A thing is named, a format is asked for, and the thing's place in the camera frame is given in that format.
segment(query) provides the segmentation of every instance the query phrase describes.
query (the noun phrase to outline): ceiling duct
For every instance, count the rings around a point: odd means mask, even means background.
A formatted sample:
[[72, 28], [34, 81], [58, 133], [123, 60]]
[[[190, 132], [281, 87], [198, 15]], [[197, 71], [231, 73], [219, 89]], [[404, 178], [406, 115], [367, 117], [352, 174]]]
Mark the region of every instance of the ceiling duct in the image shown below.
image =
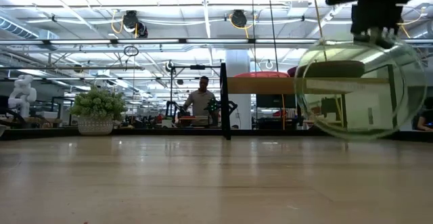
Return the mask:
[[[30, 27], [29, 25], [0, 12], [0, 29], [10, 32], [23, 39], [41, 39], [41, 40], [52, 40], [58, 39], [59, 37], [49, 30], [43, 30], [40, 28]], [[43, 49], [49, 49], [54, 51], [57, 49], [54, 45], [38, 45]]]

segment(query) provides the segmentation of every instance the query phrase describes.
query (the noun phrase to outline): red object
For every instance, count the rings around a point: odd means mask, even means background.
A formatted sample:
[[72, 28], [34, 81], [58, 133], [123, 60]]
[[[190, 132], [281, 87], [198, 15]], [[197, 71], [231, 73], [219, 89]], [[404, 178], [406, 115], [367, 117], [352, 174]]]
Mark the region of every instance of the red object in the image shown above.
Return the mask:
[[284, 72], [246, 72], [238, 74], [235, 78], [288, 78]]
[[[282, 112], [283, 112], [283, 116], [286, 116], [286, 114], [287, 114], [287, 111], [283, 110]], [[281, 112], [280, 112], [280, 111], [278, 111], [278, 112], [276, 112], [276, 113], [272, 114], [272, 116], [281, 116]]]

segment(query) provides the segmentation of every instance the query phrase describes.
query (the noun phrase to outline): ceiling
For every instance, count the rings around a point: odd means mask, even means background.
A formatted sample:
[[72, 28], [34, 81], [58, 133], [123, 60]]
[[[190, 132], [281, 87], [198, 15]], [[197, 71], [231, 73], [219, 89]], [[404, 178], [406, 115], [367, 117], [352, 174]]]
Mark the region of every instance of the ceiling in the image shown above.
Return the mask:
[[[433, 15], [430, 3], [433, 0], [412, 0], [403, 11], [406, 29], [412, 37], [423, 38], [425, 24]], [[323, 36], [326, 39], [349, 40], [351, 5], [330, 7], [324, 0], [317, 0], [320, 20], [323, 26]], [[143, 22], [149, 32], [149, 39], [318, 39], [319, 26], [314, 0], [0, 0], [0, 16], [13, 18], [22, 27], [40, 32], [48, 30], [59, 39], [132, 39], [133, 33], [121, 29], [122, 15], [127, 10], [137, 11], [137, 17]], [[243, 10], [252, 23], [256, 17], [256, 25], [247, 30], [235, 28], [230, 22], [230, 14], [235, 9]], [[0, 30], [0, 39], [21, 39], [10, 32]], [[178, 66], [192, 64], [218, 65], [225, 61], [225, 51], [236, 49], [227, 45], [138, 45], [140, 54], [128, 60], [129, 66], [141, 66], [145, 70], [113, 70], [108, 76], [116, 78], [143, 76], [169, 76], [165, 70], [168, 61]], [[31, 57], [32, 62], [25, 59], [10, 58], [7, 55], [0, 59], [0, 64], [7, 66], [46, 66], [55, 62], [56, 66], [124, 66], [127, 56], [123, 56], [123, 45], [59, 45], [54, 51], [41, 49], [37, 46], [8, 45], [8, 51]], [[287, 71], [296, 66], [308, 46], [282, 47], [273, 46], [249, 47], [251, 69], [275, 70], [275, 61], [281, 71]], [[89, 77], [94, 78], [97, 71], [76, 73], [73, 70], [57, 72], [47, 71], [47, 77]], [[217, 89], [217, 74], [212, 70], [184, 70], [179, 78], [198, 77], [206, 75], [215, 79], [210, 87]], [[169, 81], [126, 81], [129, 92], [132, 86], [142, 92], [161, 92], [155, 97], [163, 97], [169, 91], [164, 88]], [[67, 85], [80, 85], [80, 81], [63, 81]], [[186, 95], [187, 89], [198, 86], [195, 79], [185, 80], [183, 85], [175, 85], [179, 92]]]

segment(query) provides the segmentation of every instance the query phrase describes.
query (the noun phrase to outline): potted plant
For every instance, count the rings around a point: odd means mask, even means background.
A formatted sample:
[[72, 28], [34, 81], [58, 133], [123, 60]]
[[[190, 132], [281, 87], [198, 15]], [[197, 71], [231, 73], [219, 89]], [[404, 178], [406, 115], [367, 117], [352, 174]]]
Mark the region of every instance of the potted plant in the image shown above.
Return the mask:
[[126, 110], [121, 93], [93, 86], [89, 92], [75, 97], [70, 113], [78, 116], [82, 135], [108, 135], [113, 130], [113, 120], [122, 120], [121, 113]]

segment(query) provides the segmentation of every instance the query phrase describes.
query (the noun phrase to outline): round ceiling fixture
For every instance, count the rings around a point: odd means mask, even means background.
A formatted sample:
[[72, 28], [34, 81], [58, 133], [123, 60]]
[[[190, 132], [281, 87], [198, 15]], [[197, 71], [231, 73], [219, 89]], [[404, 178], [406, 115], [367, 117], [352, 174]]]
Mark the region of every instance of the round ceiling fixture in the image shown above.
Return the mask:
[[273, 64], [270, 60], [268, 60], [268, 62], [266, 63], [266, 68], [267, 69], [272, 69], [273, 68]]
[[234, 26], [239, 28], [245, 28], [247, 19], [243, 10], [235, 10], [231, 15], [231, 22]]
[[124, 53], [126, 56], [134, 57], [134, 56], [137, 56], [137, 55], [139, 54], [139, 50], [138, 50], [138, 48], [136, 48], [136, 47], [133, 46], [133, 45], [128, 45], [127, 47], [125, 47], [125, 48], [123, 49], [123, 53]]
[[[81, 67], [83, 67], [83, 66], [81, 66], [81, 65], [74, 65], [74, 68], [81, 68]], [[75, 72], [77, 72], [77, 73], [82, 73], [83, 72], [83, 69], [74, 69], [74, 71]]]

